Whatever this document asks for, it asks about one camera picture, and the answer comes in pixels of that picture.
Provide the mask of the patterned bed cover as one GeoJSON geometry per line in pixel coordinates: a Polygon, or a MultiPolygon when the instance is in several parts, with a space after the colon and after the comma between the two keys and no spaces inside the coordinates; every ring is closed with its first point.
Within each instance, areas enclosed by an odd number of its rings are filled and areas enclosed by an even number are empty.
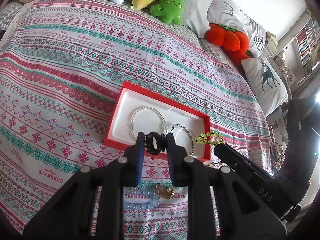
{"type": "Polygon", "coordinates": [[[271,169],[266,118],[219,47],[125,3],[37,0],[1,40],[1,211],[18,233],[81,166],[121,156],[103,142],[126,81],[208,115],[271,169]]]}

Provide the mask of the bookshelf with books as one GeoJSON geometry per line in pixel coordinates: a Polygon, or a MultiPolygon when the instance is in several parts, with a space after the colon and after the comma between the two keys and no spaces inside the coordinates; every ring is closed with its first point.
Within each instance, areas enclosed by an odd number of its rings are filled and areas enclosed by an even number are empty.
{"type": "Polygon", "coordinates": [[[296,36],[304,76],[308,77],[319,57],[319,24],[310,18],[296,36]]]}

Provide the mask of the red jewelry box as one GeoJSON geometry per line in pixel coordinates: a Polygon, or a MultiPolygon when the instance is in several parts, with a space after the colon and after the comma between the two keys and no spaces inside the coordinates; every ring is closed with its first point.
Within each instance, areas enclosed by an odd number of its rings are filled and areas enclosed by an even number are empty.
{"type": "Polygon", "coordinates": [[[108,126],[104,145],[117,149],[133,145],[139,132],[172,133],[178,146],[202,161],[210,159],[210,146],[195,138],[210,129],[208,115],[129,82],[123,83],[108,126]]]}

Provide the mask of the green star plush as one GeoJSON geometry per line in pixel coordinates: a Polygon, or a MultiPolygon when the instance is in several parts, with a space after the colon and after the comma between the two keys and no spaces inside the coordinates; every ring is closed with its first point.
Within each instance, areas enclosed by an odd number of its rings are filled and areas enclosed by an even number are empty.
{"type": "Polygon", "coordinates": [[[182,25],[182,14],[185,10],[184,0],[158,0],[151,6],[150,14],[158,17],[164,24],[182,25]]]}

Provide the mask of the orange pumpkin plush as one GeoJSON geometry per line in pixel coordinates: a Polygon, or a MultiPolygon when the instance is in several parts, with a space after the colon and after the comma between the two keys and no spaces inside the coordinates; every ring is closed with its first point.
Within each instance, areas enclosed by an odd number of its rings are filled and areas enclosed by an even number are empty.
{"type": "Polygon", "coordinates": [[[249,59],[249,38],[242,31],[210,23],[210,30],[206,32],[205,39],[222,48],[236,67],[241,67],[241,61],[249,59]]]}

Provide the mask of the grey printed pillow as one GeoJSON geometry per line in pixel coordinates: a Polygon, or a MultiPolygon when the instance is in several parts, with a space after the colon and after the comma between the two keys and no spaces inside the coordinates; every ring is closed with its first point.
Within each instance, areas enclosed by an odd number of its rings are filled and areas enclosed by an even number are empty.
{"type": "Polygon", "coordinates": [[[249,38],[249,52],[258,58],[266,42],[266,30],[245,14],[232,0],[213,0],[208,12],[209,23],[242,31],[249,38]]]}

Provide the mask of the white deer pillow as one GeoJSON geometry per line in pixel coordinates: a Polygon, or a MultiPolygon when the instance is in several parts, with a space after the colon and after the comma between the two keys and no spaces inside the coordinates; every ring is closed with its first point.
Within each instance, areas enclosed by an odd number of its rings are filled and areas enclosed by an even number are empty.
{"type": "Polygon", "coordinates": [[[266,57],[245,59],[241,65],[250,89],[266,117],[278,106],[288,102],[285,84],[266,57]]]}

